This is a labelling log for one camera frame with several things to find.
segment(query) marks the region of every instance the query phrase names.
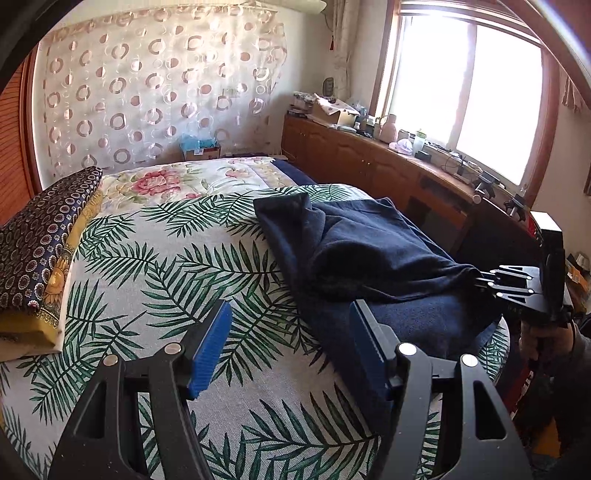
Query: window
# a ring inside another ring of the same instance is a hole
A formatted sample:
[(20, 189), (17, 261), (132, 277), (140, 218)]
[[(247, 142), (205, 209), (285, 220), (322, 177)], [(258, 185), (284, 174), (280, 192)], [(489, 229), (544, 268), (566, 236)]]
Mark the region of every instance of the window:
[(540, 46), (443, 14), (402, 17), (389, 112), (399, 129), (421, 128), (519, 190), (540, 118)]

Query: person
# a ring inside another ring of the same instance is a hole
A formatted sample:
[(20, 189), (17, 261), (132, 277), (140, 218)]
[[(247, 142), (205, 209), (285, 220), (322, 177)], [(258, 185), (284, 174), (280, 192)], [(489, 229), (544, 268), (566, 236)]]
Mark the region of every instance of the person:
[(547, 469), (532, 463), (534, 478), (591, 478), (591, 339), (574, 323), (561, 328), (522, 322), (519, 351), (539, 361), (539, 373), (548, 378), (548, 398), (539, 402), (547, 402), (560, 440), (560, 458)]

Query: sheer curtain with circles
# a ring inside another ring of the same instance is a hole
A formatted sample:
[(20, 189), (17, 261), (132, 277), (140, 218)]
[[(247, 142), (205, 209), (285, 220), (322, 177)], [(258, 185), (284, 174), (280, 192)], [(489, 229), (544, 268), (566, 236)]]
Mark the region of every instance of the sheer curtain with circles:
[(35, 153), (50, 181), (181, 160), (187, 133), (222, 154), (264, 152), (269, 103), (287, 58), (277, 12), (177, 6), (94, 18), (41, 42)]

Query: pink vase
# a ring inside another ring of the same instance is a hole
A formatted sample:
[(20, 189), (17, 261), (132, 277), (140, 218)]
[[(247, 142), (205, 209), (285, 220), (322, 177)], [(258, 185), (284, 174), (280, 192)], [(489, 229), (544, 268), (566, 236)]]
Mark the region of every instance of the pink vase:
[(382, 125), (382, 131), (379, 134), (380, 141), (390, 144), (398, 139), (398, 130), (396, 130), (396, 115), (389, 114), (386, 123)]

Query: blue gripper pad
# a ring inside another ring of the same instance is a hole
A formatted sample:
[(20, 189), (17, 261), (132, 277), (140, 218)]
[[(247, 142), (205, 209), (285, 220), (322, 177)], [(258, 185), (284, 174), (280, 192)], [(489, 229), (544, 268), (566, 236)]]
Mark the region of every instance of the blue gripper pad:
[(213, 371), (222, 354), (231, 326), (232, 308), (225, 301), (193, 357), (193, 372), (189, 383), (189, 392), (193, 398), (207, 390), (211, 383)]
[[(381, 398), (389, 400), (386, 362), (396, 357), (398, 338), (389, 326), (378, 323), (363, 300), (356, 300), (351, 304), (349, 323), (355, 339), (355, 349), (372, 390)], [(383, 327), (389, 329), (389, 332), (384, 332)]]

